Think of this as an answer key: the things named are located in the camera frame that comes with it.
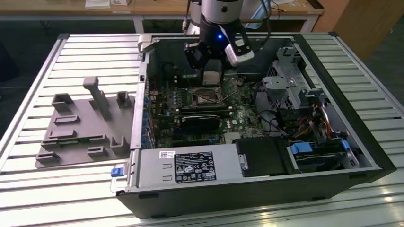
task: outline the white label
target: white label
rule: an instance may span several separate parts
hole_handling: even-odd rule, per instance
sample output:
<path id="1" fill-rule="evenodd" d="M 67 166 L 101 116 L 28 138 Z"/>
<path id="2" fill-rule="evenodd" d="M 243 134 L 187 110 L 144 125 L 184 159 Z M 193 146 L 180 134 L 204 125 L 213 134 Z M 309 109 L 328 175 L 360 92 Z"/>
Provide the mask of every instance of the white label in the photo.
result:
<path id="1" fill-rule="evenodd" d="M 116 14 L 129 14 L 131 11 L 112 11 L 112 13 L 116 13 Z"/>
<path id="2" fill-rule="evenodd" d="M 171 151 L 160 151 L 159 158 L 173 158 L 176 152 L 173 150 Z"/>

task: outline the metal bracket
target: metal bracket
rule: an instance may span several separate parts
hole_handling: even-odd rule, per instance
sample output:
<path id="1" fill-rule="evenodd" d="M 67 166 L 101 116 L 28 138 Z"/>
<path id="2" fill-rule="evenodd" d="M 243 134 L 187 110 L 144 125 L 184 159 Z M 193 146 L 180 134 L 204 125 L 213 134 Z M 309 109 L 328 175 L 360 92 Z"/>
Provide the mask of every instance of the metal bracket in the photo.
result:
<path id="1" fill-rule="evenodd" d="M 153 46 L 153 37 L 152 34 L 141 34 L 137 40 L 139 53 L 145 53 L 152 50 Z"/>

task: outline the table leg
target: table leg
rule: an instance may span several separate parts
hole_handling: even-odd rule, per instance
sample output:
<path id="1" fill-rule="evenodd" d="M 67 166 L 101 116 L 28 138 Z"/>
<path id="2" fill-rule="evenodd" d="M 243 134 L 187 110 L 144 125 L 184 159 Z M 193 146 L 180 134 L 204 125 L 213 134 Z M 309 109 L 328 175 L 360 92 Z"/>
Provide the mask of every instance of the table leg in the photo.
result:
<path id="1" fill-rule="evenodd" d="M 317 19 L 319 15 L 309 15 L 307 21 L 303 24 L 300 32 L 312 32 Z"/>
<path id="2" fill-rule="evenodd" d="M 136 33 L 144 33 L 143 16 L 133 16 L 132 20 L 133 20 L 133 25 L 135 25 Z"/>

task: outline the wooden table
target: wooden table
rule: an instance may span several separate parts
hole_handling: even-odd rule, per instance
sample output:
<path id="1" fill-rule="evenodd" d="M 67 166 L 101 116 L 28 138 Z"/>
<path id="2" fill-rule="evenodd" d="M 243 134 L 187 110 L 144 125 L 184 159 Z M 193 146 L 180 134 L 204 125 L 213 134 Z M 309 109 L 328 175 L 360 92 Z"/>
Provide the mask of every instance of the wooden table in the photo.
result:
<path id="1" fill-rule="evenodd" d="M 0 0 L 0 20 L 131 20 L 135 0 L 128 6 L 85 10 L 85 0 Z"/>
<path id="2" fill-rule="evenodd" d="M 247 9 L 260 5 L 248 1 Z M 311 32 L 323 9 L 315 9 L 307 0 L 279 5 L 272 9 L 272 20 L 304 20 L 301 32 Z M 143 21 L 183 19 L 187 0 L 132 0 L 128 6 L 85 10 L 85 0 L 0 0 L 0 20 L 132 20 L 137 33 L 144 33 Z"/>
<path id="3" fill-rule="evenodd" d="M 244 0 L 241 19 L 249 19 L 257 7 L 261 5 L 260 0 Z M 319 15 L 324 13 L 323 9 L 316 9 L 308 0 L 297 0 L 293 3 L 279 5 L 272 9 L 271 20 L 304 20 L 301 32 L 311 32 Z M 183 19 L 187 12 L 187 0 L 136 0 L 135 14 L 136 32 L 143 33 L 143 21 L 152 19 Z"/>

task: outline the motherboard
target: motherboard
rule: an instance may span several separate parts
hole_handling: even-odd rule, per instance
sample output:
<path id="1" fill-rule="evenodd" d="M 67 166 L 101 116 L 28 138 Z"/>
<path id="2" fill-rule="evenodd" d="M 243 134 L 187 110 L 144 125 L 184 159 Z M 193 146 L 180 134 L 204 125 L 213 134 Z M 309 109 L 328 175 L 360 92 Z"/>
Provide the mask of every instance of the motherboard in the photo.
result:
<path id="1" fill-rule="evenodd" d="M 227 144 L 264 136 L 252 104 L 256 82 L 231 75 L 217 86 L 195 87 L 188 77 L 180 85 L 167 81 L 153 92 L 156 148 Z"/>

